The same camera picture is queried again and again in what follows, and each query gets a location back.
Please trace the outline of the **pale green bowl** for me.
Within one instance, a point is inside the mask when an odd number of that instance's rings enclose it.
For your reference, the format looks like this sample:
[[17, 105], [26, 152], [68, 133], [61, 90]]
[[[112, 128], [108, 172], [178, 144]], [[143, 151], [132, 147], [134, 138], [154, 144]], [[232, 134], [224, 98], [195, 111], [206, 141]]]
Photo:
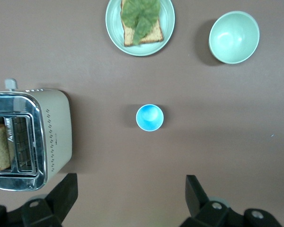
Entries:
[[238, 64], [256, 50], [260, 30], [256, 20], [243, 11], [231, 11], [213, 24], [208, 38], [211, 54], [226, 64]]

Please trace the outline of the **pale green round plate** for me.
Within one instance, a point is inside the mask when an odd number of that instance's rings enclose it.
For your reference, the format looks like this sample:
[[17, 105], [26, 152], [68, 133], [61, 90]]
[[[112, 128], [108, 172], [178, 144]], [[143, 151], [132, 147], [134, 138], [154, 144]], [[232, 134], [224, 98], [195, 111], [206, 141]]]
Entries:
[[175, 11], [171, 0], [160, 0], [160, 27], [163, 34], [162, 42], [141, 44], [131, 47], [124, 46], [124, 30], [121, 23], [121, 0], [109, 0], [106, 14], [106, 30], [115, 46], [126, 54], [138, 57], [149, 56], [159, 52], [170, 40], [175, 27]]

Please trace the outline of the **grey toaster lever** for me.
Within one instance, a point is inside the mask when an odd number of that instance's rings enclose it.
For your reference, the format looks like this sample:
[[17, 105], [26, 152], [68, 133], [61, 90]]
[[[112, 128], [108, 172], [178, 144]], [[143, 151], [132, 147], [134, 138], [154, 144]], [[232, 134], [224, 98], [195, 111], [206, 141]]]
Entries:
[[18, 88], [17, 81], [13, 78], [5, 79], [5, 88], [9, 91], [15, 91]]

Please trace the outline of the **blue plastic cup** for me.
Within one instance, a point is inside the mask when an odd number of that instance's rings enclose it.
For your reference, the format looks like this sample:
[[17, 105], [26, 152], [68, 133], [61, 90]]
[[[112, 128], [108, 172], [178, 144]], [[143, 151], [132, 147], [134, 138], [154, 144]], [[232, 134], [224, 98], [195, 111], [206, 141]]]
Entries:
[[157, 105], [147, 104], [138, 109], [135, 119], [140, 129], [156, 131], [163, 125], [164, 113]]

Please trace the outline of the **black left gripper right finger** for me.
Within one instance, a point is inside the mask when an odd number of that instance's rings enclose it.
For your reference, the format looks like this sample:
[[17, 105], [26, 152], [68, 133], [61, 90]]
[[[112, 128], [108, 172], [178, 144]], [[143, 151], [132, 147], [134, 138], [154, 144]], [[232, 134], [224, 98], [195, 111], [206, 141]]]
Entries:
[[241, 215], [221, 201], [211, 201], [195, 175], [186, 176], [185, 199], [191, 216], [179, 227], [282, 227], [265, 210], [251, 208]]

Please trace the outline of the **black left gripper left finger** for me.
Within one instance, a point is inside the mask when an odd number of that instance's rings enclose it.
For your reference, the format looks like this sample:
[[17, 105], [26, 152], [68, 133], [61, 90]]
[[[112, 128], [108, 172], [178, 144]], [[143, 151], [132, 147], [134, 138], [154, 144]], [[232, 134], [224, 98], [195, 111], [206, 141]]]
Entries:
[[77, 174], [69, 173], [44, 198], [29, 200], [10, 212], [0, 205], [0, 227], [62, 227], [77, 198]]

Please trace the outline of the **cream and chrome toaster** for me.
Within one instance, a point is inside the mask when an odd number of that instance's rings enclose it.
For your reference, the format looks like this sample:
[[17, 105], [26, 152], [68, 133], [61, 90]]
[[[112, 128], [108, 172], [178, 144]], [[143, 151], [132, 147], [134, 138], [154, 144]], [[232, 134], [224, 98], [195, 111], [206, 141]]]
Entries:
[[10, 167], [0, 170], [2, 190], [38, 190], [71, 159], [71, 112], [62, 91], [0, 92], [0, 124], [11, 152]]

